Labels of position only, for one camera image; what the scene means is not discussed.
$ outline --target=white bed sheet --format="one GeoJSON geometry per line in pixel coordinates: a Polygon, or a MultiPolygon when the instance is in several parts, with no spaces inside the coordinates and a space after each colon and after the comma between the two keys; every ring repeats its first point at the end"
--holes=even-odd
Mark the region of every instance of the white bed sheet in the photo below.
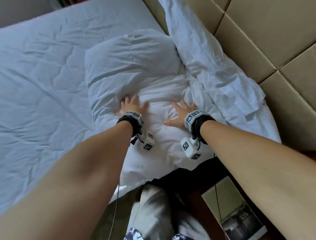
{"type": "Polygon", "coordinates": [[[142,0],[91,0],[0,29],[0,215],[95,133],[85,51],[137,29],[163,33],[142,0]]]}

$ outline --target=white blanket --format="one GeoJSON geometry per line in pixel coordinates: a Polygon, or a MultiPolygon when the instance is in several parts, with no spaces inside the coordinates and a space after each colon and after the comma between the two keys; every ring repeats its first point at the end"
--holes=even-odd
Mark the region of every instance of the white blanket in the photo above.
{"type": "Polygon", "coordinates": [[[280,142],[260,87],[222,52],[217,40],[181,0],[161,0],[161,4],[170,37],[138,30],[86,53],[88,96],[99,132],[116,123],[113,112],[119,110],[126,95],[138,93],[140,102],[150,102],[144,130],[154,134],[156,143],[149,152],[140,149],[139,142],[129,147],[120,196],[177,167],[192,170],[214,156],[202,144],[203,154],[197,161],[186,158],[180,141],[190,134],[163,125],[164,120],[177,116],[169,101],[183,98],[194,102],[223,124],[280,142]]]}

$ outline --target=person's left hand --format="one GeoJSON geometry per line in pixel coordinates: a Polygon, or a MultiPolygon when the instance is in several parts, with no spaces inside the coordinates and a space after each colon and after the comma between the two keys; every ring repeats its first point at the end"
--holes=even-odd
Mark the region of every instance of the person's left hand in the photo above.
{"type": "MultiPolygon", "coordinates": [[[[130,100],[130,97],[127,96],[125,100],[121,102],[123,114],[128,111],[144,114],[148,108],[149,102],[144,102],[142,105],[139,106],[138,100],[139,100],[139,96],[137,94],[132,98],[132,100],[130,100]]],[[[115,114],[118,117],[123,115],[119,112],[115,112],[115,114]]]]}

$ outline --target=pants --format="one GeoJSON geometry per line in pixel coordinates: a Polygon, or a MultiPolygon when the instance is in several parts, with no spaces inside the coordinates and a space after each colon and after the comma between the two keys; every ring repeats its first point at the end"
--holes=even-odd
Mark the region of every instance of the pants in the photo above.
{"type": "Polygon", "coordinates": [[[127,230],[131,227],[136,228],[144,240],[171,240],[176,233],[194,240],[210,240],[205,229],[189,213],[176,210],[172,214],[165,190],[150,184],[144,186],[140,200],[133,204],[127,230]]]}

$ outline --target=headboard panel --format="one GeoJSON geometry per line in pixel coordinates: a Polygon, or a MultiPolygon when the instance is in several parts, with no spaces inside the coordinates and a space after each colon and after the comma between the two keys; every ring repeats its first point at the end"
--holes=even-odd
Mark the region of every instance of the headboard panel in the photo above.
{"type": "MultiPolygon", "coordinates": [[[[264,90],[284,144],[316,150],[316,1],[183,0],[264,90]]],[[[167,31],[157,0],[144,0],[167,31]]]]}

